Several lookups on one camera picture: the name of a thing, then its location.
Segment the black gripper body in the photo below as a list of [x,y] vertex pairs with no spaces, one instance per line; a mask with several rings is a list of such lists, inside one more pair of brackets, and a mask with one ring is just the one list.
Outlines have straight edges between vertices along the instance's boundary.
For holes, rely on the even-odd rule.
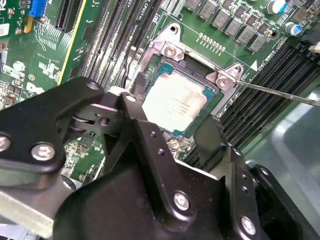
[[73,192],[56,240],[220,240],[222,182],[176,163],[166,144],[128,144],[114,169]]

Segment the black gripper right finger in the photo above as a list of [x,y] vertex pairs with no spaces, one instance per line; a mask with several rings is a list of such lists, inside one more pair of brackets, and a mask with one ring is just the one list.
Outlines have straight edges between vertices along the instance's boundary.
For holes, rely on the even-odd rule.
[[223,133],[220,121],[207,116],[194,133],[200,165],[223,185],[222,232],[233,240],[317,240],[319,235],[274,175],[249,166]]

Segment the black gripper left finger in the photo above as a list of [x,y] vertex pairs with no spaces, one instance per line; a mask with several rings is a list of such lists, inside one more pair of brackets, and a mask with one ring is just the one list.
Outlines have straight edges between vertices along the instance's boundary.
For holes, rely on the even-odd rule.
[[112,166],[138,161],[161,221],[192,221],[196,208],[159,127],[130,93],[104,92],[79,77],[0,112],[0,184],[42,189],[66,162],[64,144],[84,131],[104,134]]

